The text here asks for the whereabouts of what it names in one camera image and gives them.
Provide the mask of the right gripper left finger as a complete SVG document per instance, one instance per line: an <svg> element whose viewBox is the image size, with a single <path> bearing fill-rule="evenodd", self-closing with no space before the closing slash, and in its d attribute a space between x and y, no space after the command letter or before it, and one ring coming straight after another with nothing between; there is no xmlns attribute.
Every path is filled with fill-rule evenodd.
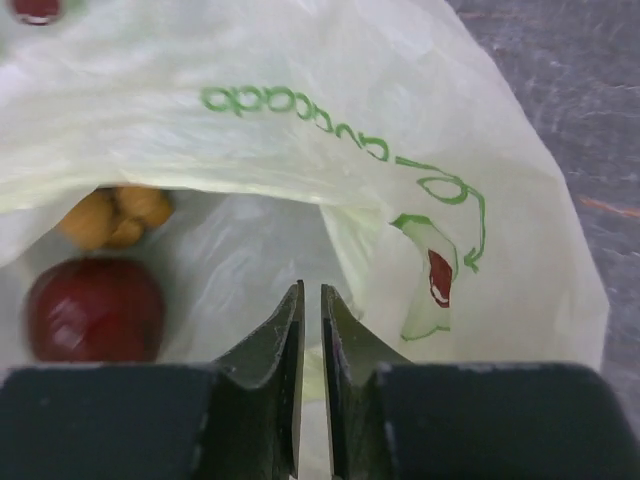
<svg viewBox="0 0 640 480"><path fill-rule="evenodd" d="M293 284L264 323L211 362L8 369L2 477L296 477L304 297Z"/></svg>

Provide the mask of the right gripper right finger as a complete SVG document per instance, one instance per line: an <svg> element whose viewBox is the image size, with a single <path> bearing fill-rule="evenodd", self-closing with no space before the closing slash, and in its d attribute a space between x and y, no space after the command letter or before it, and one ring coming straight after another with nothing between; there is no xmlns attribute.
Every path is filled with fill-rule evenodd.
<svg viewBox="0 0 640 480"><path fill-rule="evenodd" d="M574 363L413 363L321 289L336 479L635 479L609 384Z"/></svg>

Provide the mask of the dark red fake apple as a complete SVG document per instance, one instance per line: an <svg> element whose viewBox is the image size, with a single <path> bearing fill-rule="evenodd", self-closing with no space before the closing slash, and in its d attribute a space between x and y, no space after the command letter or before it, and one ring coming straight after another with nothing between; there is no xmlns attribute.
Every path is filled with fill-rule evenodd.
<svg viewBox="0 0 640 480"><path fill-rule="evenodd" d="M162 290L139 261L74 258L43 272L24 308L28 344L44 362L153 362L165 331Z"/></svg>

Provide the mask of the pale green plastic bag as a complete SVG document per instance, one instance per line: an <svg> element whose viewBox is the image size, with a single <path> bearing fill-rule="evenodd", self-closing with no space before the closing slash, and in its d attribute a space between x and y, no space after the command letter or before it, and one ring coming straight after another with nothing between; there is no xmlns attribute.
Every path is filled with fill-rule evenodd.
<svg viewBox="0 0 640 480"><path fill-rule="evenodd" d="M308 286L300 475L329 475L318 287L413 361L602 363L609 303L565 178L443 1L5 1L1 363L94 189L169 190L137 256L163 362Z"/></svg>

